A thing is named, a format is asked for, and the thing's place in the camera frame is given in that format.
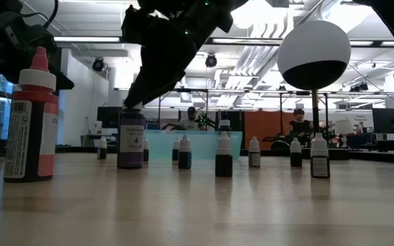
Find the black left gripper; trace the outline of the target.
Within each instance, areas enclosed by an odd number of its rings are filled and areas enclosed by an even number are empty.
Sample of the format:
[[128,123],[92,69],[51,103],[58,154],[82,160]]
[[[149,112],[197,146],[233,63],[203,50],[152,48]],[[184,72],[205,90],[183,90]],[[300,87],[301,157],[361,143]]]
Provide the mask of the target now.
[[[42,25],[28,25],[19,15],[0,15],[0,74],[10,82],[31,65],[37,47],[50,56],[57,50],[54,37]],[[49,57],[49,71],[56,76],[56,90],[71,90],[75,84],[61,71],[61,57]]]

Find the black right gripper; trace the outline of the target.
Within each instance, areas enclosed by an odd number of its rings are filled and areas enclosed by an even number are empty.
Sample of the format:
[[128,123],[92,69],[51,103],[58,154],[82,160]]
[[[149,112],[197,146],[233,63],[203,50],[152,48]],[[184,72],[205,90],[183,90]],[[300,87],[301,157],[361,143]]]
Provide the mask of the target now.
[[[233,0],[137,0],[130,5],[121,25],[130,43],[145,44],[149,33],[185,36],[202,46],[217,29],[229,32],[233,24]],[[124,101],[126,107],[149,103],[169,92],[185,76],[185,69],[196,55],[196,47],[161,50],[141,48],[142,66]]]

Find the large violet food coloring bottle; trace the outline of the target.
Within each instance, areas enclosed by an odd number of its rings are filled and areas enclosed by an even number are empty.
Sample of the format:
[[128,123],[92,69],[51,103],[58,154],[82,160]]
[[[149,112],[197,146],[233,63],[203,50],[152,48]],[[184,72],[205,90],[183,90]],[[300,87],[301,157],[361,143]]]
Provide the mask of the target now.
[[139,169],[144,158],[144,123],[142,103],[133,108],[124,107],[119,114],[117,168]]

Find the small blue dropper bottle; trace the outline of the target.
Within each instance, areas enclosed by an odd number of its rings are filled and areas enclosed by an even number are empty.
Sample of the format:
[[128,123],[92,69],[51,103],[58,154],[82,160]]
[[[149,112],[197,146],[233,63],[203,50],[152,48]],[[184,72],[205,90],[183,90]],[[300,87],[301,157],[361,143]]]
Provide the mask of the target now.
[[192,166],[192,149],[191,142],[187,135],[182,137],[179,145],[179,159],[178,168],[179,169],[190,169]]

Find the ceiling light strip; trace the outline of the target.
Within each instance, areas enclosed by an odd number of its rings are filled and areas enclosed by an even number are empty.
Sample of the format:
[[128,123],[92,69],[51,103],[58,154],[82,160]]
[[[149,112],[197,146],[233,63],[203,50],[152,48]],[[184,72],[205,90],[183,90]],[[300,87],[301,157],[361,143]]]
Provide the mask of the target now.
[[119,37],[107,36],[59,36],[54,37],[56,42],[80,42],[80,43],[120,43]]

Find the person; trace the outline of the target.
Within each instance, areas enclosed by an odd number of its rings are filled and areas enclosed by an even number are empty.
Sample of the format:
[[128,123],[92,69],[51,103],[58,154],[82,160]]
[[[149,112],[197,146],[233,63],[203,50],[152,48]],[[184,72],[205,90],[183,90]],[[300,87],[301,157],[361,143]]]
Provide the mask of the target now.
[[289,122],[289,134],[297,137],[299,142],[306,142],[313,133],[313,123],[304,119],[304,110],[295,109],[293,112],[294,119]]
[[197,110],[195,107],[187,109],[187,117],[179,120],[178,123],[167,123],[161,129],[166,130],[168,127],[174,127],[180,131],[206,131],[207,127],[197,122]]

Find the teal translucent plastic bin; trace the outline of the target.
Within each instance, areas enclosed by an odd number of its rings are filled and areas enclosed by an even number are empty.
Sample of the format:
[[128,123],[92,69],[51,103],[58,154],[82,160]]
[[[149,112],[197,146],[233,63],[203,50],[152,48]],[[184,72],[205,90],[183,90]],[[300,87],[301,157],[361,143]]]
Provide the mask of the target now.
[[176,139],[187,135],[192,149],[193,159],[214,159],[218,146],[218,131],[161,131],[145,130],[148,140],[149,159],[172,160],[172,149]]

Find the orange partition panel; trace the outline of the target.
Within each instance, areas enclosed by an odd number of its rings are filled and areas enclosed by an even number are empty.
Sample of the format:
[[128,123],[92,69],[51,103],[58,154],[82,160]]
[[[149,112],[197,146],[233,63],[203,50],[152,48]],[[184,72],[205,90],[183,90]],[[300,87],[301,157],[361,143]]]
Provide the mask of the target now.
[[270,142],[263,142],[265,137],[275,137],[277,134],[288,134],[288,125],[294,119],[290,112],[281,111],[245,111],[244,112],[244,144],[249,148],[250,141],[256,137],[260,149],[268,150]]

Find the white globe lamp black base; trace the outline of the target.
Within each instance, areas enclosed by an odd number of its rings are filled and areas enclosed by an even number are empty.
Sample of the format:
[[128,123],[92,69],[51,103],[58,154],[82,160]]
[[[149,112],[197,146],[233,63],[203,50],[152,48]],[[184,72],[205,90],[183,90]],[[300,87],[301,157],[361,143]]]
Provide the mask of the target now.
[[294,27],[278,48],[277,66],[285,82],[312,94],[312,159],[329,156],[326,140],[319,131],[318,90],[341,77],[350,57],[351,44],[347,34],[339,26],[324,20]]

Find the white-shade table lamp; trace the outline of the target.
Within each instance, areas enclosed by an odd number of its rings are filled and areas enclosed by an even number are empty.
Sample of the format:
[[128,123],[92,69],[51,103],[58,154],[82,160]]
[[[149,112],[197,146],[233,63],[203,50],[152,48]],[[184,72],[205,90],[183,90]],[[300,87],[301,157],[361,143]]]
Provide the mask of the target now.
[[337,120],[334,125],[334,133],[338,137],[339,147],[345,148],[347,145],[347,136],[354,133],[352,122],[348,119]]

